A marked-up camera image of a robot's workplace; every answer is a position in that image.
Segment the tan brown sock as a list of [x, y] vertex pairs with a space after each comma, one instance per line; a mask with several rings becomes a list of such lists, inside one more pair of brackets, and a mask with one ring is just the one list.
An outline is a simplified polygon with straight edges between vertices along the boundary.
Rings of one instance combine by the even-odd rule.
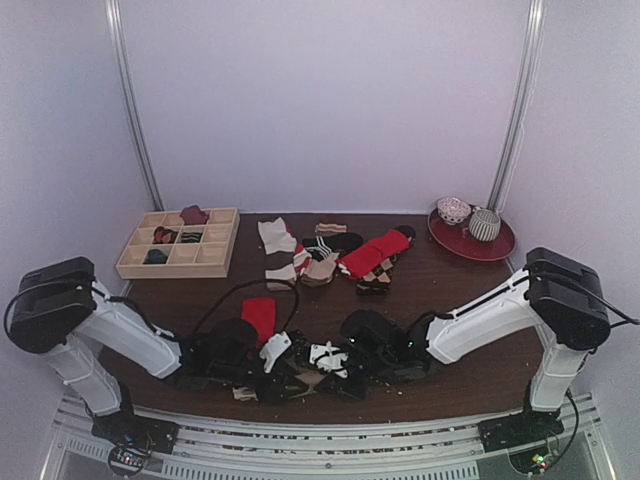
[[293, 379], [286, 386], [286, 392], [291, 398], [300, 398], [311, 395], [321, 382], [329, 376], [327, 372], [314, 368], [292, 366]]

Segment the red and beige sock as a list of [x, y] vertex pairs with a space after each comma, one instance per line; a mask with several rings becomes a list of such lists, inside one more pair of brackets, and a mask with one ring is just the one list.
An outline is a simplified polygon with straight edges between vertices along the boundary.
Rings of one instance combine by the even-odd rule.
[[242, 303], [241, 318], [251, 324], [258, 334], [255, 357], [264, 344], [275, 334], [276, 326], [276, 300], [267, 297], [256, 297], [244, 300]]

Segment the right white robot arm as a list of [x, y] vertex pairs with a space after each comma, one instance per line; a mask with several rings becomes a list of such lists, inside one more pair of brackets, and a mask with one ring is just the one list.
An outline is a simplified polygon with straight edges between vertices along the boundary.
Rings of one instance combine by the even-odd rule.
[[490, 292], [446, 313], [427, 311], [401, 328], [374, 310], [344, 320], [346, 344], [330, 354], [334, 373], [386, 382], [422, 379], [433, 363], [449, 365], [527, 328], [553, 334], [525, 389], [523, 408], [482, 421], [486, 452], [542, 441], [563, 433], [561, 407], [588, 354], [610, 336], [599, 275], [559, 253], [537, 247], [525, 266]]

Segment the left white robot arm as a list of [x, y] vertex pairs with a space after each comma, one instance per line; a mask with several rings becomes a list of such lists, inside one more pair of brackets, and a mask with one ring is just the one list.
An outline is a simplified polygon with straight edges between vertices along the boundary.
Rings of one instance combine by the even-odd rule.
[[284, 361], [292, 345], [285, 331], [260, 345], [257, 329], [241, 318], [218, 321], [209, 331], [204, 323], [186, 336], [157, 326], [133, 300], [110, 294], [86, 257], [24, 275], [3, 314], [7, 338], [45, 359], [84, 402], [93, 435], [142, 455], [172, 453], [179, 427], [136, 414], [128, 388], [102, 367], [88, 339], [178, 388], [245, 387], [272, 404], [310, 389]]

